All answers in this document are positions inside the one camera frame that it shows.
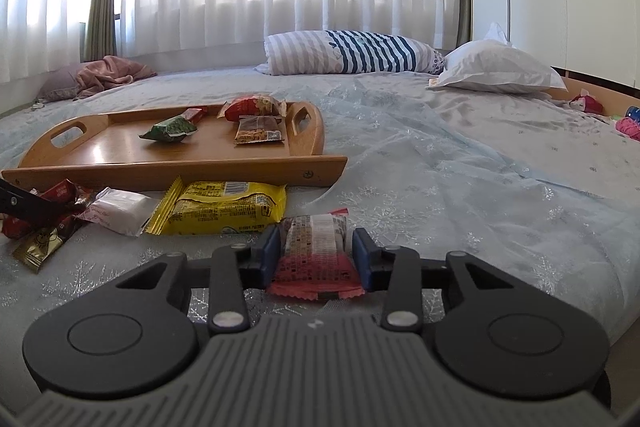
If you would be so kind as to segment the pink red snack packet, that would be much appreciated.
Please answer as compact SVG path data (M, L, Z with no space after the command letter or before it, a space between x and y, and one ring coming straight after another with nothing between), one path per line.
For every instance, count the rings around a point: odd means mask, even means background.
M277 270L270 294L304 300L362 296L360 276L347 252L346 208L285 218Z

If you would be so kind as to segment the pink crumpled cloth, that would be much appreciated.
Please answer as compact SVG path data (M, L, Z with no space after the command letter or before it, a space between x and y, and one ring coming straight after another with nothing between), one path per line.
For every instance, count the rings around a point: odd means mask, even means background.
M128 86L137 80L156 76L148 65L131 61L129 58L105 55L102 60L82 65L75 79L78 98L89 98L107 90Z

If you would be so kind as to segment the olive green drape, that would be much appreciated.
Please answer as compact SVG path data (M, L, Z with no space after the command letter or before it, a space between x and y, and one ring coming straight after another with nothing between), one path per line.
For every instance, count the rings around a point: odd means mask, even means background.
M86 23L84 60L116 53L114 0L91 0Z

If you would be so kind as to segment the mauve pillow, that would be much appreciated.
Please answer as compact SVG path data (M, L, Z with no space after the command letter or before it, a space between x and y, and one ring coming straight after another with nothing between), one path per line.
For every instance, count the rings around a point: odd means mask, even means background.
M98 64L98 61L70 64L57 69L55 72L49 72L47 81L37 95L37 100L44 103L93 96L93 92L81 87L78 83L77 74L96 64Z

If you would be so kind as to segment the wooden serving tray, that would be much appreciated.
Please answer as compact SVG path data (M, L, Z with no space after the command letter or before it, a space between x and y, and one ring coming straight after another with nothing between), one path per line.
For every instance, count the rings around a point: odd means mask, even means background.
M175 179L264 182L274 185L334 184L347 159L326 155L320 110L307 101L288 103L280 143L238 145L235 124L209 106L198 130L179 143L141 139L152 124L181 113L180 107L148 108L76 117L57 124L32 144L6 181L46 191L63 179L84 187L133 192L164 191Z

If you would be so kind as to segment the green snack packet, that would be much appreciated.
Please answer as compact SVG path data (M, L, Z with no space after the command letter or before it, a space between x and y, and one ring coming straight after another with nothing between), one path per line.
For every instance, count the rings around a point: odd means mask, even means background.
M153 124L139 138L162 143L177 143L198 131L198 127L182 116L175 116Z

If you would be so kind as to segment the striped pillow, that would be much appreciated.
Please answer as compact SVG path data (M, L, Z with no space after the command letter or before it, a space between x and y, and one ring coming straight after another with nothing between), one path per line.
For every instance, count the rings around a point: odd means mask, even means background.
M358 30L301 30L265 40L266 61L258 72L271 76L422 72L439 75L445 59L426 43L403 36Z

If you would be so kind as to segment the small dark red snack bar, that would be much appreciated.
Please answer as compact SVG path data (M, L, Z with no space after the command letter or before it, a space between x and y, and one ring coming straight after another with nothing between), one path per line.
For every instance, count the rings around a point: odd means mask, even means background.
M190 107L190 108L187 108L181 114L181 117L184 118L186 121L189 121L191 124L197 124L207 114L208 114L207 107Z

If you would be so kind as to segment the light blue snowflake sheer cloth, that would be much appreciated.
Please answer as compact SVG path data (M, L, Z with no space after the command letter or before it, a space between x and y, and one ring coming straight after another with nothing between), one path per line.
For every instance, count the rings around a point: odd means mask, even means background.
M346 157L329 190L291 188L288 214L346 208L380 244L432 258L469 251L591 313L612 338L638 317L639 202L523 174L444 130Z

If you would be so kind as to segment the red white small toy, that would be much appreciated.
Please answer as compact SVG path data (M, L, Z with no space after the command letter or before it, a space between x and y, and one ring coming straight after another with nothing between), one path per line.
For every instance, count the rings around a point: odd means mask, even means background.
M592 96L587 90L582 90L575 98L568 103L571 109L579 112L603 116L605 114L603 105Z

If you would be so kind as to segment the long red wafer bar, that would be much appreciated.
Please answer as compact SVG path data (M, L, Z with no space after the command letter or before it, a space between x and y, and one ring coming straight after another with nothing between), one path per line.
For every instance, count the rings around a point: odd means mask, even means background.
M60 225L79 216L90 205L94 192L65 179L43 193L23 190L1 181L1 232L8 239L20 239L30 232Z

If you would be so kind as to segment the yellow snack packet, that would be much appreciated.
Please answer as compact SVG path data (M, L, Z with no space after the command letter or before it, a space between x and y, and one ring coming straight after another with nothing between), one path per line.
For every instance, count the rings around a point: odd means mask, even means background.
M144 231L151 235L260 233L284 217L286 186L175 179Z

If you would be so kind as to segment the brown almond chocolate bar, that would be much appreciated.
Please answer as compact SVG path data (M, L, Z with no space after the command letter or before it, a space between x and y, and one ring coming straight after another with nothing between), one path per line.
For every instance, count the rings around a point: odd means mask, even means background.
M238 145L279 143L283 141L281 126L281 117L242 116L234 141Z

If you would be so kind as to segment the pink toy on bedside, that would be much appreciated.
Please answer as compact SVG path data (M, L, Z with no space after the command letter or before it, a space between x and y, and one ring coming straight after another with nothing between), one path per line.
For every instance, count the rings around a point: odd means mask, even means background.
M616 121L615 129L630 139L640 141L640 108L630 106L625 116Z

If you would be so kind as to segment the gold cherry drop sachet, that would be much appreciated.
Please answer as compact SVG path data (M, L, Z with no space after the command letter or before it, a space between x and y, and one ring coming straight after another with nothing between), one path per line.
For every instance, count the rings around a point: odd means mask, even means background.
M14 249L12 257L30 271L38 273L80 226L81 222L73 219L55 228L43 228L29 233Z

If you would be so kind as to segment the white pillow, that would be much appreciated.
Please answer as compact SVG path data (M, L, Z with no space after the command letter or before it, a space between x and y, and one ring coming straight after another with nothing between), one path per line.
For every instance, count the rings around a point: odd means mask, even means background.
M469 41L448 53L444 70L428 80L428 87L504 94L566 91L562 77L552 67L514 48L497 23L490 24L483 39Z

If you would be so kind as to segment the red peanut snack bag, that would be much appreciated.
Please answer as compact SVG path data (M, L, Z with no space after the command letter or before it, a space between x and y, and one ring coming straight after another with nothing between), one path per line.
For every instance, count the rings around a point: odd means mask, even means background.
M269 94L249 94L224 103L217 117L231 122L238 122L242 117L250 116L284 118L287 111L285 101L273 98Z

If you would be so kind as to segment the wooden bed frame edge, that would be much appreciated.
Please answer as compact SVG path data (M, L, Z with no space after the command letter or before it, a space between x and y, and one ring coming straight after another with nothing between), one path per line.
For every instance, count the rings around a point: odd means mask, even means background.
M624 117L629 107L639 106L639 90L636 88L569 69L557 68L555 72L561 76L565 90L547 90L553 100L570 101L585 91L603 106L605 116Z

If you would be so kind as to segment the grey bed sheet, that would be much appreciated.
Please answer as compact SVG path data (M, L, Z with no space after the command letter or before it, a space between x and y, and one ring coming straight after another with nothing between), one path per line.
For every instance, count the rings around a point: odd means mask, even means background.
M43 132L77 116L220 103L264 92L316 104L326 153L349 158L393 139L424 142L438 130L506 156L523 174L592 194L639 202L639 144L612 124L545 95L431 90L418 74L268 76L252 68L185 72L141 80L83 100L47 103L1 118L1 165L13 168Z

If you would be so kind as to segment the white pink candy packet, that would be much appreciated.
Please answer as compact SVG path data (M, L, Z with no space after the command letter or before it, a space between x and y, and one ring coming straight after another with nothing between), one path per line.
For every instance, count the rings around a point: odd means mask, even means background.
M105 187L78 218L111 230L136 237L142 234L158 200L139 193Z

